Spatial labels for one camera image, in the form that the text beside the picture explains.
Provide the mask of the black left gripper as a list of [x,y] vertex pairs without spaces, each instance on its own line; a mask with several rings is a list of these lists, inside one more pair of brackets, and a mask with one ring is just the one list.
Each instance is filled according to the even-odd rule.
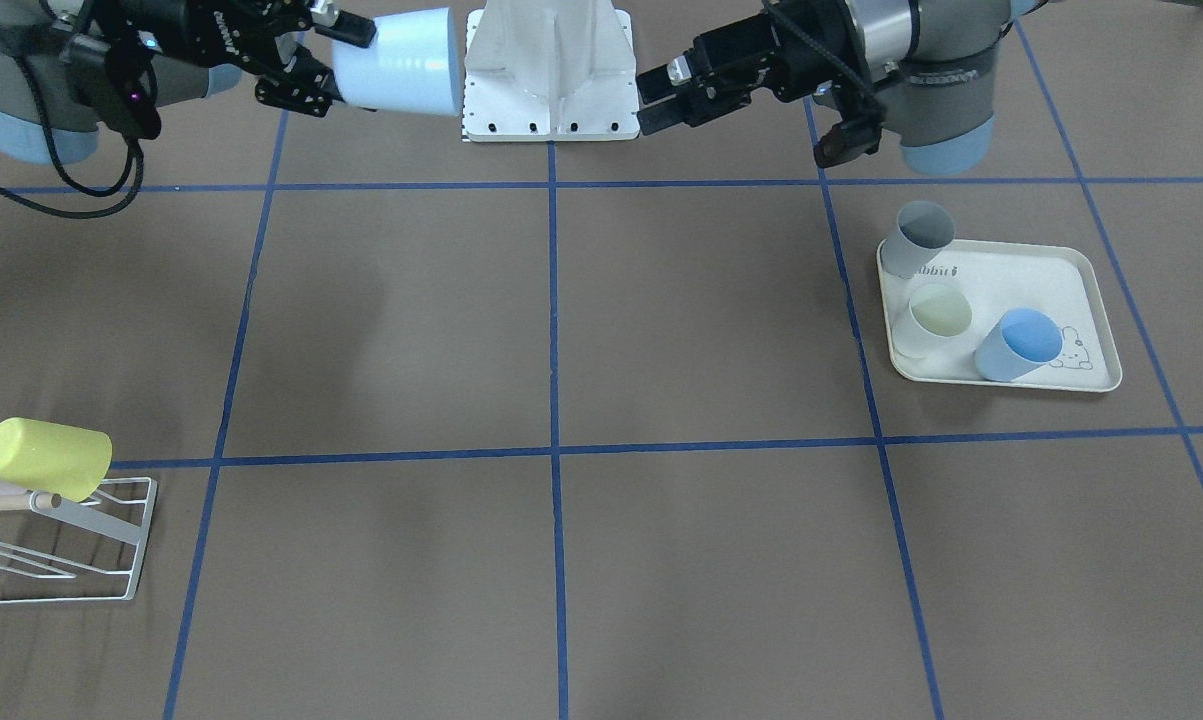
[[691,59],[675,56],[638,76],[639,133],[703,126],[707,108],[735,111],[757,88],[792,102],[830,85],[837,99],[863,96],[863,42],[845,1],[764,1],[761,12],[701,32]]

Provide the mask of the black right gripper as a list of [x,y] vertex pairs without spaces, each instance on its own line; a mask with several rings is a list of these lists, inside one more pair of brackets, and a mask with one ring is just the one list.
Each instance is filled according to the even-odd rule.
[[333,70],[301,44],[300,32],[368,49],[377,20],[339,1],[134,1],[131,22],[162,55],[194,67],[235,67],[255,78],[259,105],[325,117],[342,101]]

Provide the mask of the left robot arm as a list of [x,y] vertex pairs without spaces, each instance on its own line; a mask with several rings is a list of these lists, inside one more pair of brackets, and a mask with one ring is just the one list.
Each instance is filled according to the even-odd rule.
[[953,175],[980,163],[995,124],[1000,41],[1041,1],[766,1],[638,75],[642,135],[698,127],[751,105],[811,99],[838,121],[813,145],[820,169],[897,135],[903,163]]

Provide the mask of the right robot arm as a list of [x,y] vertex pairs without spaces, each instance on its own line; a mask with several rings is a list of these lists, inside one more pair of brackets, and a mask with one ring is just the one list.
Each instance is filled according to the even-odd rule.
[[255,81],[261,105],[322,117],[342,95],[300,32],[368,49],[334,1],[0,1],[0,150],[79,163],[102,127],[153,139],[159,111]]

